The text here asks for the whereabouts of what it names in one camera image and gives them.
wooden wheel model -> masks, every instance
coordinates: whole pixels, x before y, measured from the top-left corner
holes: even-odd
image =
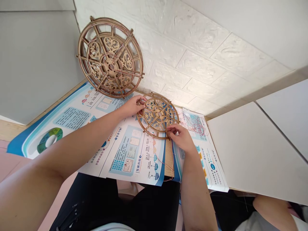
[[[143,132],[157,139],[169,139],[167,127],[179,123],[179,115],[175,107],[166,97],[157,93],[152,92],[144,97],[147,99],[146,107],[142,110],[142,115],[137,113]]]
[[[143,78],[139,45],[120,22],[90,17],[78,43],[80,66],[88,81],[104,95],[121,98],[131,94]]]

black pants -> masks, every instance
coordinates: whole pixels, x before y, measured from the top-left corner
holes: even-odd
[[[116,180],[78,173],[50,230],[92,230],[116,222],[139,230],[175,230],[180,184],[148,185],[128,204]]]

ornate wooden disc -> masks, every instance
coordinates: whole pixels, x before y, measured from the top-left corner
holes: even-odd
[[[144,95],[147,99],[146,108],[142,115],[137,113],[138,122],[144,132],[151,134],[154,138],[169,139],[167,127],[179,123],[179,115],[175,107],[164,96],[151,92]]]
[[[94,19],[81,32],[78,59],[88,81],[104,95],[131,94],[143,78],[139,45],[130,31],[110,18]]]

paper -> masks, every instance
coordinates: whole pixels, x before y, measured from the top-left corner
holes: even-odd
[[[48,139],[55,134],[57,141],[76,129],[121,107],[137,92],[125,98],[110,98],[89,84],[81,87],[65,101],[59,104],[39,124],[28,128],[17,137],[16,142],[23,142],[21,147],[25,157],[34,159],[46,148]],[[164,159],[165,140],[157,140],[153,151],[152,138],[143,132],[136,117],[129,117],[118,124],[100,149],[79,169],[79,172],[98,176],[127,180],[137,183],[161,185],[165,167],[158,158]]]
[[[176,107],[176,110],[178,111],[180,122],[184,122],[181,124],[182,126],[186,127],[187,129],[195,127],[204,133],[198,134],[194,131],[189,131],[189,134],[191,135],[192,141],[195,144],[196,150],[198,152],[208,188],[221,192],[227,192],[229,187],[227,185],[225,174],[218,159],[212,137],[204,120],[204,116],[202,114],[187,111],[185,111],[186,116],[184,116],[183,109]],[[180,149],[174,142],[172,142],[172,145],[173,153],[175,154],[178,175],[181,181],[185,161],[185,152]]]

pink floor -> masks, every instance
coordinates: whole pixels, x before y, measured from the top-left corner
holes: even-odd
[[[0,182],[2,182],[5,178],[9,177],[14,172],[18,171],[20,168],[25,166],[27,163],[31,161],[31,159],[8,154],[6,153],[7,145],[9,143],[7,141],[0,140]],[[46,231],[49,230],[54,219],[56,218],[59,209],[72,185],[74,179],[77,175],[77,172],[72,174],[61,186],[61,189],[52,204],[49,212],[47,213],[44,221],[42,222],[39,231]],[[119,193],[125,193],[128,191],[130,187],[130,182],[126,181],[117,181]],[[176,231],[181,231],[183,226],[183,216],[182,216],[182,209],[179,206],[178,218],[176,223]]]

